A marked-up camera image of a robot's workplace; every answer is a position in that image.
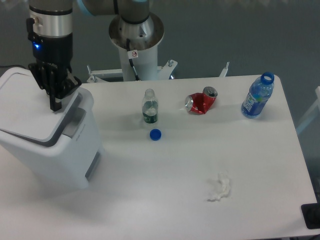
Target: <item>blue plastic bottle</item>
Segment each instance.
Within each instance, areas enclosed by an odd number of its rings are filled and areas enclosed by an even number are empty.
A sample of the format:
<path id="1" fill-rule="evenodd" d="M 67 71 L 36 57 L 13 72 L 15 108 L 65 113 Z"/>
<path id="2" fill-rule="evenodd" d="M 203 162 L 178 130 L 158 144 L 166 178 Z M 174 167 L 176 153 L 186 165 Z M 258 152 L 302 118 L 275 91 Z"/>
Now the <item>blue plastic bottle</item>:
<path id="1" fill-rule="evenodd" d="M 244 116 L 254 119 L 260 115 L 274 90 L 274 80 L 275 76 L 271 72 L 265 72 L 252 83 L 241 106 Z"/>

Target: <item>blue bottle label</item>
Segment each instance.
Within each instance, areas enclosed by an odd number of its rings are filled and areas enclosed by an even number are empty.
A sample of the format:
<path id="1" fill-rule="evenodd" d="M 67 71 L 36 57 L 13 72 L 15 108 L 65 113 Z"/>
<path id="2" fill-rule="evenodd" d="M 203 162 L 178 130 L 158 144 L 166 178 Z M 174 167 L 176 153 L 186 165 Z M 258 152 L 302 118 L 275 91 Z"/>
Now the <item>blue bottle label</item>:
<path id="1" fill-rule="evenodd" d="M 242 104 L 242 109 L 246 114 L 255 116 L 259 115 L 266 105 L 268 100 L 262 101 L 262 97 L 259 95 L 252 95 L 251 92 L 246 96 L 245 101 Z"/>

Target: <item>can lid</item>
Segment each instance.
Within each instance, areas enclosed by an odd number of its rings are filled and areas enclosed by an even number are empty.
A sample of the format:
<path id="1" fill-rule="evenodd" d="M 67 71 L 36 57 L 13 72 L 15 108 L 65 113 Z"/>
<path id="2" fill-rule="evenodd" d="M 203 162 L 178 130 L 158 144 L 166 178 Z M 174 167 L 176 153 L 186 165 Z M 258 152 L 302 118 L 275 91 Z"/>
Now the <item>can lid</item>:
<path id="1" fill-rule="evenodd" d="M 275 75 L 272 72 L 267 71 L 261 75 L 261 82 L 265 85 L 272 84 L 274 80 L 275 80 Z"/>
<path id="2" fill-rule="evenodd" d="M 216 98 L 218 96 L 217 90 L 212 86 L 206 86 L 203 89 L 203 93 L 210 98 Z"/>
<path id="3" fill-rule="evenodd" d="M 158 141 L 161 138 L 161 131 L 159 129 L 152 129 L 150 131 L 150 138 L 153 141 Z"/>
<path id="4" fill-rule="evenodd" d="M 192 96 L 189 95 L 185 98 L 184 105 L 185 105 L 185 109 L 188 112 L 190 112 L 190 110 L 192 109 L 192 106 L 194 105 L 194 100 L 192 99 Z"/>

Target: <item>metal bracket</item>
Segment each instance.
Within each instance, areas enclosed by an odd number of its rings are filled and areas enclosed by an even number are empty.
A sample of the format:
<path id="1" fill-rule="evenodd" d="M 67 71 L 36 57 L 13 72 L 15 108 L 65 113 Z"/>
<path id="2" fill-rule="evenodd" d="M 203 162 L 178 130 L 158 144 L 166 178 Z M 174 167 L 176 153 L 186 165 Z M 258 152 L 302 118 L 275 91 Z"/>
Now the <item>metal bracket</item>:
<path id="1" fill-rule="evenodd" d="M 166 79 L 174 79 L 172 75 L 176 66 L 178 65 L 177 61 L 170 59 L 164 66 L 158 66 L 158 79 L 166 80 Z M 101 82 L 100 79 L 104 79 L 108 82 L 108 79 L 112 78 L 122 78 L 123 73 L 122 69 L 111 69 L 111 70 L 96 70 L 91 71 L 89 65 L 86 66 L 88 69 L 89 79 L 86 81 L 87 83 L 97 83 Z"/>

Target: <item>blue led light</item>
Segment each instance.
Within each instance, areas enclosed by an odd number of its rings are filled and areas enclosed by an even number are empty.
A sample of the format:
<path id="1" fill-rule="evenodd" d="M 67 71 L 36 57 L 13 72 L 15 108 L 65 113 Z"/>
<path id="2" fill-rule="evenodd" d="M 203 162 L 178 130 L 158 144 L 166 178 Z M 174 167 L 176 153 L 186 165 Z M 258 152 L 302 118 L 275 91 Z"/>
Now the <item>blue led light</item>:
<path id="1" fill-rule="evenodd" d="M 37 44 L 37 43 L 33 43 L 33 46 L 35 46 L 35 48 L 37 49 L 37 50 L 39 50 L 40 49 L 40 47 L 41 47 L 41 45 L 40 44 Z"/>

